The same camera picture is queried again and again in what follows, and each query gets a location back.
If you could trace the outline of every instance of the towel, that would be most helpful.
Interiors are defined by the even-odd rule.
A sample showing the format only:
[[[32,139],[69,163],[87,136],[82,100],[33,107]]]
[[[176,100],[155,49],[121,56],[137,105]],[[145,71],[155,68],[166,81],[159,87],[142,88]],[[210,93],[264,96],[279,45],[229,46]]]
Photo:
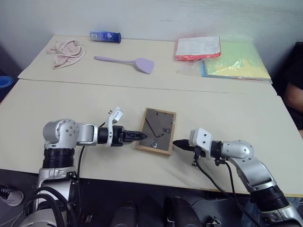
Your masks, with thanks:
[[[85,54],[84,46],[74,39],[57,41],[46,51],[47,54],[56,54],[54,69],[63,68],[79,61]]]

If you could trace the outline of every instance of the purple spatula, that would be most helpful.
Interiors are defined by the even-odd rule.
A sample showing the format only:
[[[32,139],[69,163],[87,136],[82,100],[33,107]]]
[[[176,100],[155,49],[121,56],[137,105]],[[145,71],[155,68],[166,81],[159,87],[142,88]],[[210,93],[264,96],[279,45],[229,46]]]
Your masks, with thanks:
[[[133,61],[123,61],[123,60],[118,60],[118,59],[113,59],[113,58],[107,58],[107,57],[94,57],[94,59],[99,60],[99,61],[114,61],[114,62],[121,62],[121,63],[134,63],[135,67],[147,74],[150,74],[153,70],[153,67],[155,66],[155,63],[151,60],[145,59],[145,58],[137,58],[136,60]]]

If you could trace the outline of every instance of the beige tabletop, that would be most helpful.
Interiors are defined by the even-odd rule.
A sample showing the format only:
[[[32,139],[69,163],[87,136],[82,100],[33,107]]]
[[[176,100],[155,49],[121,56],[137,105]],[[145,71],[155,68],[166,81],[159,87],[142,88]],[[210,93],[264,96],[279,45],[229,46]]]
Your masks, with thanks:
[[[45,51],[55,41],[79,40],[86,49],[85,56],[76,64],[53,69],[53,55]],[[268,82],[202,78],[177,73],[184,63],[174,60],[175,42],[123,39],[120,44],[95,42],[84,36],[55,35],[34,61],[19,75],[30,80],[60,81],[121,87],[145,87],[189,91],[233,92],[257,95],[276,95]],[[97,61],[94,56],[134,60],[144,57],[155,62],[148,75],[133,66],[115,62]]]
[[[121,107],[118,125],[138,130],[146,107],[177,113],[174,140],[187,139],[203,127],[214,140],[246,140],[288,196],[303,195],[303,140],[278,96],[193,92],[19,80],[0,104],[0,168],[38,173],[42,166],[42,129],[51,120],[103,122],[108,110]],[[76,150],[77,164],[79,148]],[[163,157],[135,149],[135,144],[89,147],[81,176],[93,179],[215,189],[191,166],[193,154],[174,150]],[[201,159],[218,184],[231,191],[225,166]],[[247,193],[232,167],[235,188]]]

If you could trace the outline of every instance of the white wall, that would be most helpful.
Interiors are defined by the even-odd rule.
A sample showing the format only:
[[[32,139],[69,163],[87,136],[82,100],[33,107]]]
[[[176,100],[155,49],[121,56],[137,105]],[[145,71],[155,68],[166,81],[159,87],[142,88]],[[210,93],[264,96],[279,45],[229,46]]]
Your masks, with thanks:
[[[0,45],[25,68],[53,34],[252,40],[269,70],[302,40],[302,0],[0,0]]]

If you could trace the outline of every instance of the bottle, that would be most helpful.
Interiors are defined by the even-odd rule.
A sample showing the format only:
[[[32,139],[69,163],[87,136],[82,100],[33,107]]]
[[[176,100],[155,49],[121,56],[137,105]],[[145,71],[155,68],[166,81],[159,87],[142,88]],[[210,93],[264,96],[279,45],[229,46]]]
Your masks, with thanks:
[[[93,41],[121,43],[120,33],[91,31],[89,36]]]

